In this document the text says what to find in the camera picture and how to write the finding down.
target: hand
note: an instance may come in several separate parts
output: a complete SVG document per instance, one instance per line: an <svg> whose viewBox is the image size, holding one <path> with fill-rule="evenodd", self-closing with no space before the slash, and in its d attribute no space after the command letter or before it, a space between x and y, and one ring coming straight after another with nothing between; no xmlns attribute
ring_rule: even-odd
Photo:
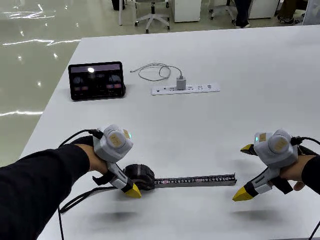
<svg viewBox="0 0 320 240"><path fill-rule="evenodd" d="M298 161L290 166L281 168L280 177L287 180L297 181L293 186L295 191L300 191L304 188L305 184L302 182L302 171L305 168L307 162L312 159L313 155L300 155L298 156Z"/></svg>
<svg viewBox="0 0 320 240"><path fill-rule="evenodd" d="M102 175L107 173L108 168L105 161L103 161L100 157L95 154L94 148L92 146L86 144L75 144L80 147L87 154L90 161L90 169L89 171L98 171Z"/></svg>

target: trash bin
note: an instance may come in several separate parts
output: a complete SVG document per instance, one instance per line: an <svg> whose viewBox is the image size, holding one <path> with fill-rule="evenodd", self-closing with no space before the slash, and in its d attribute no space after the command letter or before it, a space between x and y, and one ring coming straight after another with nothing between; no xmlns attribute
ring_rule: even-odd
<svg viewBox="0 0 320 240"><path fill-rule="evenodd" d="M119 11L119 0L111 0L113 9L115 11ZM122 0L122 9L125 9L125 0Z"/></svg>

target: power strip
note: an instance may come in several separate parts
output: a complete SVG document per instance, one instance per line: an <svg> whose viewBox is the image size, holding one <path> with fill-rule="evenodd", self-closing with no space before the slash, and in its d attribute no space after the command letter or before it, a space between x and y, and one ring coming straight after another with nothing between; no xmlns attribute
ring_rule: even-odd
<svg viewBox="0 0 320 240"><path fill-rule="evenodd" d="M209 92L220 92L219 84L191 84L187 85L185 90L177 90L176 86L154 86L151 88L151 95L194 94Z"/></svg>

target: black sleeve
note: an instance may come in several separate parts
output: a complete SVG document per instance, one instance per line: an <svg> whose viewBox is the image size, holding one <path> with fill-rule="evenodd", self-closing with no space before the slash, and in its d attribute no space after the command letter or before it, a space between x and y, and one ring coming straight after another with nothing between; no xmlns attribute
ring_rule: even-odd
<svg viewBox="0 0 320 240"><path fill-rule="evenodd" d="M320 194L320 156L310 159L302 171L302 181L316 193Z"/></svg>
<svg viewBox="0 0 320 240"><path fill-rule="evenodd" d="M89 167L87 154L72 144L1 167L0 239L35 240Z"/></svg>

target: white cable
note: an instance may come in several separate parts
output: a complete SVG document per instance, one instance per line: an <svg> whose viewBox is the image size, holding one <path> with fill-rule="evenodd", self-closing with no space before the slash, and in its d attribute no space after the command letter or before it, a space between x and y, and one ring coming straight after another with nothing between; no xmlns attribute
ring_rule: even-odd
<svg viewBox="0 0 320 240"><path fill-rule="evenodd" d="M167 76L161 75L161 70L163 68L166 68L166 69L169 70L169 73L168 73ZM136 70L131 70L130 73L138 72L138 75L139 75L140 78L142 78L144 80L147 80L147 81L150 81L150 82L157 82L157 81L168 79L170 77L170 75L171 75L171 69L170 68L174 68L174 69L179 70L180 76L182 76L182 71L179 68L177 68L176 66L170 66L170 65L167 65L167 64L164 64L164 63L158 63L158 62L153 62L153 63L149 63L147 65L141 66L141 67L137 68ZM159 78L159 79L150 79L150 78L141 76L141 72L143 70L146 70L146 69L159 69L159 73L158 74L159 74L159 76L161 78Z"/></svg>

